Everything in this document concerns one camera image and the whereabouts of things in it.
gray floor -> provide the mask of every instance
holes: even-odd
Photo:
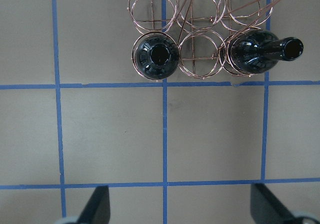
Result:
[[[305,51],[266,89],[225,72],[146,81],[127,0],[0,0],[1,222],[79,215],[110,184],[111,224],[253,224],[258,181],[320,217],[319,10],[276,6],[271,30]]]

grid square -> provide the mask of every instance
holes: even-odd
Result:
[[[168,188],[168,224],[254,224],[250,185],[174,186]]]
[[[162,88],[63,89],[61,96],[66,183],[162,181]]]
[[[140,36],[128,0],[57,0],[62,83],[146,82],[131,52]]]
[[[268,179],[320,176],[319,103],[319,86],[269,88]]]
[[[79,216],[93,188],[67,189],[68,216]],[[162,224],[162,187],[112,187],[109,189],[111,224]]]
[[[0,185],[58,184],[54,90],[0,90]]]
[[[51,0],[0,6],[0,85],[55,83]]]
[[[320,217],[320,183],[268,184],[272,193],[294,214],[312,214]]]
[[[168,180],[260,179],[264,88],[169,87]]]
[[[295,61],[281,61],[270,71],[271,81],[319,81],[319,0],[282,0],[274,8],[271,30],[280,39],[297,37],[304,45]]]
[[[52,224],[61,218],[60,189],[0,190],[2,223]]]

bottle body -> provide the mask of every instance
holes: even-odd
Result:
[[[179,49],[175,42],[163,34],[145,38],[135,53],[137,68],[148,79],[162,80],[178,67]]]
[[[231,41],[228,54],[232,63],[249,74],[264,73],[278,61],[293,61],[301,56],[303,43],[288,37],[279,40],[267,30],[251,30]]]

bottle holder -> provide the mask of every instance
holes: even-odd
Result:
[[[155,0],[144,0],[148,18],[138,19],[136,8],[142,1],[128,0],[129,15],[138,32],[143,34],[133,45],[132,61],[138,74],[150,80],[138,70],[135,55],[138,43],[156,33],[175,40],[180,70],[189,77],[205,79],[221,70],[238,77],[255,75],[233,63],[228,53],[230,42],[248,30],[260,29],[281,0],[161,0],[161,4],[158,0],[157,5]],[[159,5],[161,13],[170,13],[169,18],[160,14]]]

black object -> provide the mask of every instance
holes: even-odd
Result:
[[[152,80],[169,77],[178,67],[179,50],[168,36],[158,33],[146,37],[138,46],[136,65],[139,71]]]
[[[310,217],[294,217],[264,184],[251,185],[250,212],[256,224],[320,224]]]
[[[229,54],[240,70],[260,74],[273,68],[280,60],[297,59],[303,50],[303,43],[295,37],[279,40],[270,31],[251,30],[231,42]]]
[[[108,224],[110,221],[109,187],[95,188],[76,223],[68,224]]]

